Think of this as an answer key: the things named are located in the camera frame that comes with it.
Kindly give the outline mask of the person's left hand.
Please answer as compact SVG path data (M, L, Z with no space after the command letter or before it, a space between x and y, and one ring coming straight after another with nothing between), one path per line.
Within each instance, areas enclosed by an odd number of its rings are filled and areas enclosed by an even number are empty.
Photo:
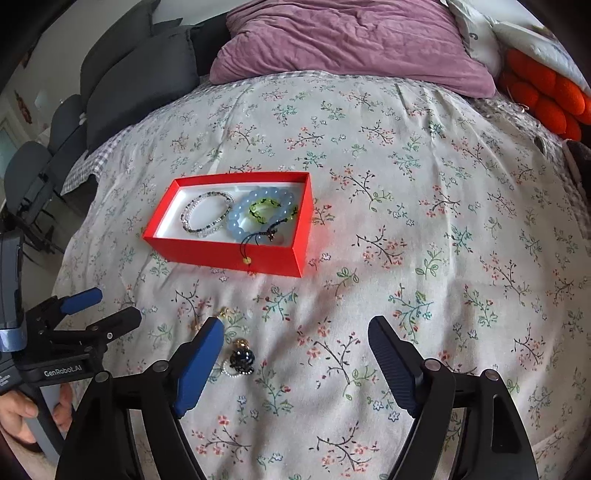
M68 383L60 386L59 401L53 410L53 420L62 433L69 430L72 422L72 388ZM32 400L19 391L10 391L1 396L1 426L16 441L33 445L37 441L26 424L26 419L35 419L38 408Z

